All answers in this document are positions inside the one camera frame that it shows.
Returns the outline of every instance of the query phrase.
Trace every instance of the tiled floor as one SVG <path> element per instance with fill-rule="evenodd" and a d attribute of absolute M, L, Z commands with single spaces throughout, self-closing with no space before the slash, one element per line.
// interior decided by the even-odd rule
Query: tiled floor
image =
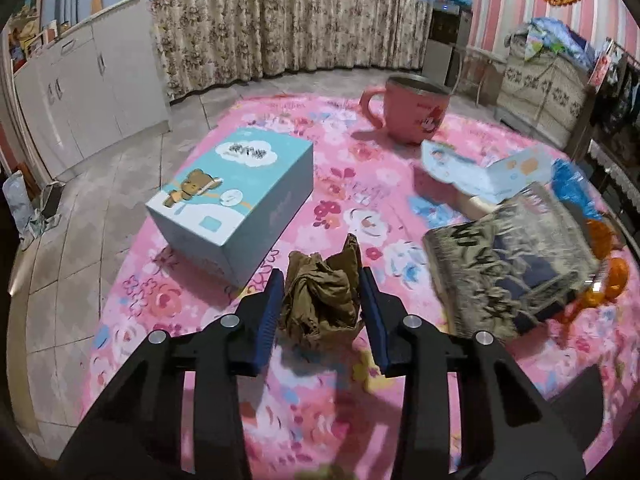
<path fill-rule="evenodd" d="M 19 256 L 12 310 L 26 311 L 28 388 L 37 426 L 22 428 L 40 455 L 57 458 L 79 421 L 80 389 L 100 308 L 146 212 L 144 203 L 239 98 L 282 92 L 359 97 L 391 72 L 334 70 L 283 75 L 187 97 L 172 106 L 174 128 L 131 139 L 99 156 L 67 184 L 60 225 Z M 493 121 L 491 110 L 454 96 L 450 111 Z M 18 422 L 24 420 L 18 416 Z"/>

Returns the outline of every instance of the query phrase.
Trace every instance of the pink floral rug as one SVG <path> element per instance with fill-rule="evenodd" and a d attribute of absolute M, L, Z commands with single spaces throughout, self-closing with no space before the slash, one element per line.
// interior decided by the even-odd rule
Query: pink floral rug
<path fill-rule="evenodd" d="M 372 106 L 382 108 L 382 103 Z M 357 235 L 364 264 L 372 268 L 381 290 L 399 296 L 410 313 L 446 329 L 420 238 L 427 229 L 463 218 L 420 196 L 420 187 L 433 183 L 416 169 L 418 149 L 396 145 L 382 132 L 370 131 L 356 101 L 287 95 L 236 103 L 187 162 L 247 125 L 313 141 L 313 194 L 243 290 L 216 284 L 182 260 L 147 219 L 102 312 L 84 388 L 84 412 L 147 333 L 158 328 L 172 335 L 201 330 L 232 312 L 244 295 L 262 290 L 271 269 L 286 272 L 290 251 L 320 252 L 326 257 L 341 249 L 347 232 Z M 500 126 L 455 115 L 447 115 L 435 140 L 453 145 L 482 165 L 534 143 Z M 589 469 L 607 452 L 639 401 L 639 273 L 627 250 L 618 255 L 627 259 L 632 271 L 617 303 L 581 313 L 567 341 L 561 339 L 558 323 L 550 320 L 509 348 L 547 397 L 588 365 L 600 365 L 605 420 L 584 455 Z M 182 462 L 190 470 L 193 377 L 185 383 Z M 380 374 L 365 330 L 350 354 L 339 357 L 301 352 L 287 341 L 277 341 L 268 370 L 257 379 L 239 379 L 254 478 L 328 478 L 337 471 L 344 478 L 388 478 L 403 387 L 403 379 Z M 453 382 L 450 392 L 457 397 Z M 453 401 L 452 467 L 460 458 L 456 412 Z"/>

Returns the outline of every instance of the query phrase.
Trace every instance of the light blue box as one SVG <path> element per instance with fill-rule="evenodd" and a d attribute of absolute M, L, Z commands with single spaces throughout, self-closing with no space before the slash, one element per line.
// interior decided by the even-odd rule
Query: light blue box
<path fill-rule="evenodd" d="M 314 182 L 313 144 L 240 128 L 146 203 L 174 250 L 244 286 Z"/>

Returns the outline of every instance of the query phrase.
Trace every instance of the pink striped wall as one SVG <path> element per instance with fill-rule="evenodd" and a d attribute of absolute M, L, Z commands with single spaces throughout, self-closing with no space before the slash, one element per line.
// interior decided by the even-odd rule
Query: pink striped wall
<path fill-rule="evenodd" d="M 553 7 L 545 0 L 474 0 L 469 43 L 497 54 L 507 54 L 504 37 L 532 17 L 562 20 L 599 48 L 606 37 L 640 59 L 640 29 L 622 0 L 581 0 L 567 7 Z"/>

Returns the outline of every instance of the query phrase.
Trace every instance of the cabinet door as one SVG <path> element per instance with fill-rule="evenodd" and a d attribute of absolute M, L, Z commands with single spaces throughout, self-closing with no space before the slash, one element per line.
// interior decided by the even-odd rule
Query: cabinet door
<path fill-rule="evenodd" d="M 162 83 L 154 57 L 151 15 L 146 0 L 137 0 L 97 18 L 95 47 L 104 78 L 118 104 L 124 137 L 168 119 Z"/>
<path fill-rule="evenodd" d="M 31 59 L 15 75 L 24 119 L 49 173 L 56 177 L 82 160 L 66 120 L 66 109 L 54 90 L 50 63 Z"/>
<path fill-rule="evenodd" d="M 65 104 L 82 156 L 87 158 L 120 140 L 113 95 L 100 74 L 94 42 L 78 46 L 52 67 L 54 90 Z"/>

